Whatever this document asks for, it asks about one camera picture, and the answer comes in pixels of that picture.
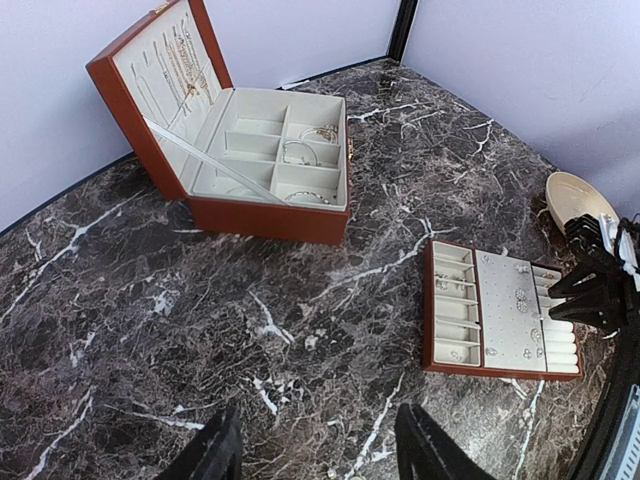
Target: open jewelry box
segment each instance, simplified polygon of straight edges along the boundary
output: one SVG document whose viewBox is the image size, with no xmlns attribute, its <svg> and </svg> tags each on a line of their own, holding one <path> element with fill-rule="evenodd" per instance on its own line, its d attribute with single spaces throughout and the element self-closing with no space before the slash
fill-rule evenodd
<svg viewBox="0 0 640 480">
<path fill-rule="evenodd" d="M 344 99 L 234 88 L 203 0 L 149 12 L 87 70 L 157 187 L 187 199 L 198 228 L 342 241 Z"/>
<path fill-rule="evenodd" d="M 425 249 L 424 369 L 571 380 L 582 375 L 574 326 L 549 317 L 560 270 L 452 243 Z"/>
</svg>

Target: white wall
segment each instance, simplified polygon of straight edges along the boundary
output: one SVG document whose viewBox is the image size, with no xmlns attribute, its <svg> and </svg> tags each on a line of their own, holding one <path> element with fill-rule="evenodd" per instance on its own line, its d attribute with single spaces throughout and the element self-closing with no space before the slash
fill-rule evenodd
<svg viewBox="0 0 640 480">
<path fill-rule="evenodd" d="M 0 232 L 131 148 L 84 65 L 161 0 L 0 0 Z M 385 55 L 399 0 L 207 0 L 238 86 Z"/>
<path fill-rule="evenodd" d="M 640 2 L 422 0 L 403 59 L 640 211 Z"/>
</svg>

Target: jewelry box lid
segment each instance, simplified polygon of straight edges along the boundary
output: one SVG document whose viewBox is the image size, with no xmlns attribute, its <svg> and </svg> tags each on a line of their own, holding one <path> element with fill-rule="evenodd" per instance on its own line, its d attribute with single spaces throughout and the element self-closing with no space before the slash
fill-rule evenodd
<svg viewBox="0 0 640 480">
<path fill-rule="evenodd" d="M 170 0 L 123 32 L 87 71 L 162 194 L 187 198 L 187 153 L 154 135 L 145 117 L 189 142 L 233 88 L 204 0 Z"/>
</svg>

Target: countertop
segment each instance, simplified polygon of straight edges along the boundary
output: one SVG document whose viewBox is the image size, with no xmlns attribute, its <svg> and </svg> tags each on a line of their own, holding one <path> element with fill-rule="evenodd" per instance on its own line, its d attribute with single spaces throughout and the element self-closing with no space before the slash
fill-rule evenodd
<svg viewBox="0 0 640 480">
<path fill-rule="evenodd" d="M 0 477 L 153 478 L 234 404 L 244 478 L 396 479 L 403 402 L 498 479 L 567 471 L 615 340 L 580 328 L 571 382 L 421 369 L 429 239 L 570 267 L 554 167 L 391 60 L 297 89 L 347 99 L 341 247 L 194 230 L 135 159 L 0 238 Z"/>
</svg>

